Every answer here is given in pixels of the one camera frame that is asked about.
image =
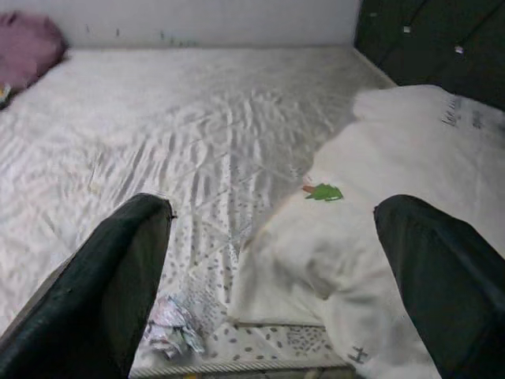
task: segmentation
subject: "pink pillow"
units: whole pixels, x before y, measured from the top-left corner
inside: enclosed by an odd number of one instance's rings
[[[0,13],[0,85],[27,88],[66,50],[58,27],[48,17],[21,11]]]

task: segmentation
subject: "quilted mattress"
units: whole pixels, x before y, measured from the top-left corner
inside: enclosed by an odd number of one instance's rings
[[[170,199],[159,296],[207,353],[178,364],[332,360],[323,328],[226,319],[241,243],[301,184],[356,92],[390,83],[350,48],[70,51],[0,113],[0,332],[100,220]],[[168,362],[142,345],[134,368]]]

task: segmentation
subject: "white wall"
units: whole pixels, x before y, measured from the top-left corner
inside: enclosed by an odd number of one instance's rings
[[[352,43],[360,0],[0,0],[44,12],[74,46]]]

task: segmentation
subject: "crumpled paper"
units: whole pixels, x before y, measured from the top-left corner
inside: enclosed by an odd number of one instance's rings
[[[152,349],[162,351],[168,359],[185,355],[190,348],[203,354],[204,341],[195,325],[193,315],[174,298],[161,298],[153,306],[143,340]]]

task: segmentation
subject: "green patch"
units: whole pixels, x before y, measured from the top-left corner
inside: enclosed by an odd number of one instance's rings
[[[344,196],[340,189],[329,184],[319,184],[314,187],[312,193],[308,195],[305,199],[314,200],[324,200],[324,201],[337,201],[342,199]]]

